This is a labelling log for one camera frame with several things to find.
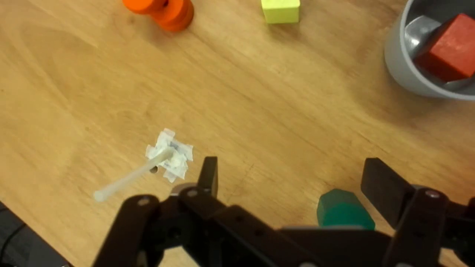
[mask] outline wood grain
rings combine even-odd
[[[75,266],[126,197],[169,194],[148,174],[92,199],[164,127],[195,146],[187,181],[218,156],[218,198],[273,227],[315,224],[320,195],[341,188],[391,233],[359,191],[366,157],[454,201],[474,194],[475,106],[410,94],[385,69],[403,0],[302,0],[301,22],[280,26],[257,0],[193,3],[189,29],[168,34],[120,1],[0,0],[0,201]],[[163,264],[192,261],[175,249]]]

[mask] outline gray cup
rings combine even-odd
[[[475,78],[444,83],[417,68],[412,58],[441,24],[459,13],[475,18],[475,0],[409,0],[389,32],[384,48],[388,71],[418,95],[475,100]]]

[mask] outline yellow-green cube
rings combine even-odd
[[[300,0],[261,0],[261,4],[269,24],[299,21]]]

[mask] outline red wooden block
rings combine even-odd
[[[440,26],[414,59],[421,68],[450,82],[475,74],[475,19],[459,14]]]

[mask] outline orange toy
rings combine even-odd
[[[137,14],[148,14],[166,31],[186,29],[193,20],[194,7],[190,0],[123,0]]]

